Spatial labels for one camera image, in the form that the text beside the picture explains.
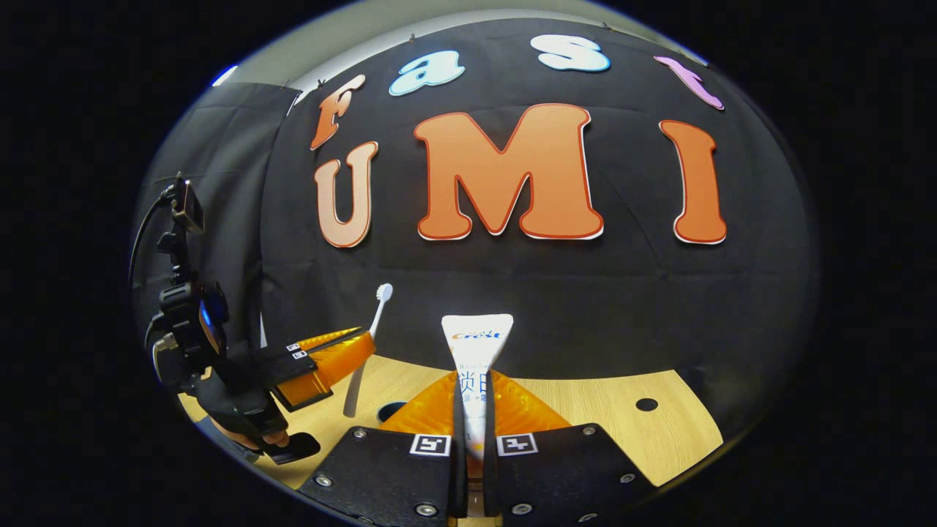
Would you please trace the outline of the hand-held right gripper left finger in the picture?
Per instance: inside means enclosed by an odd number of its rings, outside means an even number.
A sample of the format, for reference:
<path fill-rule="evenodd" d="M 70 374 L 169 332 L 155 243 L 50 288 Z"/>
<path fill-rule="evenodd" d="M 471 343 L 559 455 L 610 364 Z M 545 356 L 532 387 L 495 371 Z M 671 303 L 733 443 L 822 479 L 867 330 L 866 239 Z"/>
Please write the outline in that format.
<path fill-rule="evenodd" d="M 469 509 L 458 374 L 447 373 L 380 427 L 349 428 L 300 493 L 378 526 L 455 526 Z"/>

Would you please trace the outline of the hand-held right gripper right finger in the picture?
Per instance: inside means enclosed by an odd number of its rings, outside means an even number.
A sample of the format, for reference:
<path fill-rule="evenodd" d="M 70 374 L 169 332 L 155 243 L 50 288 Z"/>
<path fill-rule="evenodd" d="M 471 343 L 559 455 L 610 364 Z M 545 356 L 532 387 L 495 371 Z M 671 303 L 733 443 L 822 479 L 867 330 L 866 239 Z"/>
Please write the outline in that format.
<path fill-rule="evenodd" d="M 499 525 L 599 525 L 657 494 L 599 424 L 569 424 L 496 371 L 488 390 L 483 511 Z"/>

